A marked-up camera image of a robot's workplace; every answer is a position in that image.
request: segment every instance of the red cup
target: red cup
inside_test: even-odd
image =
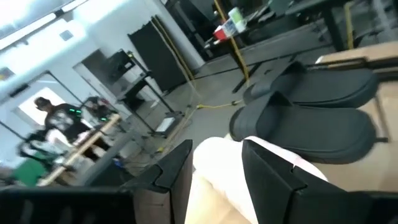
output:
[[[225,40],[227,37],[225,35],[225,32],[221,26],[218,26],[217,29],[214,31],[213,35],[218,39],[218,40]]]

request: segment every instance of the ceiling light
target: ceiling light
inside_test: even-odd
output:
[[[86,1],[87,0],[75,0],[75,1],[67,4],[66,6],[63,6],[61,9],[63,12],[68,12],[68,11],[71,11],[72,9],[78,7],[79,5],[83,4]]]

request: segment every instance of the person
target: person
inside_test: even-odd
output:
[[[44,119],[45,129],[40,132],[43,136],[47,135],[50,130],[57,129],[66,137],[70,144],[73,144],[78,139],[79,134],[90,130],[90,127],[81,122],[81,116],[78,113],[79,108],[76,106],[68,103],[54,106],[50,100],[44,97],[36,98],[34,103],[38,110],[47,112]],[[111,147],[102,138],[98,138],[93,145],[102,148],[104,151],[107,151]],[[83,155],[93,162],[96,162],[100,158],[94,153],[92,147],[87,149]],[[116,156],[115,159],[115,163],[121,166],[122,157]]]

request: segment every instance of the yellow cable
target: yellow cable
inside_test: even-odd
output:
[[[226,19],[225,12],[223,12],[223,10],[221,9],[220,4],[218,3],[218,0],[214,0],[214,4],[215,4],[217,11],[220,14],[221,18],[223,19],[224,22],[226,22],[227,19]],[[243,75],[244,75],[244,78],[246,79],[246,86],[249,87],[250,83],[249,83],[248,67],[246,66],[246,63],[244,62],[244,59],[241,55],[241,52],[239,51],[239,47],[236,44],[234,37],[231,37],[230,39],[231,39],[231,43],[234,48],[235,54],[236,54],[236,56],[238,56],[239,62],[243,66]]]
[[[218,108],[223,108],[223,107],[226,107],[226,106],[235,106],[235,105],[237,105],[237,104],[239,104],[239,103],[241,103],[241,102],[242,102],[242,100],[238,100],[238,101],[234,101],[234,102],[232,102],[232,103],[227,103],[227,104],[218,105],[218,106],[209,106],[209,105],[202,105],[202,104],[199,104],[199,105],[197,106],[197,109],[202,109],[202,108],[218,109]]]
[[[349,8],[352,6],[352,2],[347,2],[344,5],[345,17],[346,17],[346,29],[347,29],[347,46],[348,49],[354,49],[354,37],[353,37],[353,23],[351,21],[351,12]]]

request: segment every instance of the wire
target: wire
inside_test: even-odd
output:
[[[224,104],[224,105],[218,105],[218,106],[209,106],[209,105],[198,104],[197,109],[202,109],[202,108],[218,109],[218,108],[224,108],[226,106],[235,106],[241,102],[243,102],[243,100],[232,101],[231,103]]]
[[[347,46],[349,50],[354,49],[353,23],[351,21],[351,11],[349,9],[351,6],[352,2],[347,2],[344,5],[347,29]]]

